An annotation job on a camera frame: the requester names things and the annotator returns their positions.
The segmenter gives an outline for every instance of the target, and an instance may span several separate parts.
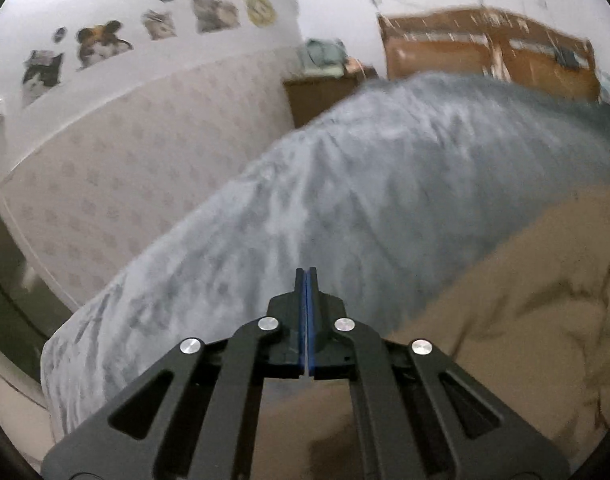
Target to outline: metal pin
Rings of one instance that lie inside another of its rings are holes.
[[[200,341],[190,337],[181,342],[181,352],[183,354],[195,354],[198,350],[200,350],[201,346]]]
[[[417,339],[412,343],[412,351],[418,355],[427,355],[432,352],[434,347],[425,339]]]
[[[278,320],[275,317],[261,317],[261,319],[258,320],[258,328],[260,328],[261,330],[274,330],[275,328],[278,328],[278,325],[280,323],[278,323]]]
[[[356,328],[356,324],[353,319],[349,319],[348,317],[339,317],[335,322],[334,326],[336,330],[340,332],[351,332]]]

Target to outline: beige fabric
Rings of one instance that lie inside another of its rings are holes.
[[[390,339],[418,337],[584,460],[610,425],[610,190],[550,209]],[[351,412],[334,384],[261,414],[254,478],[352,478]]]

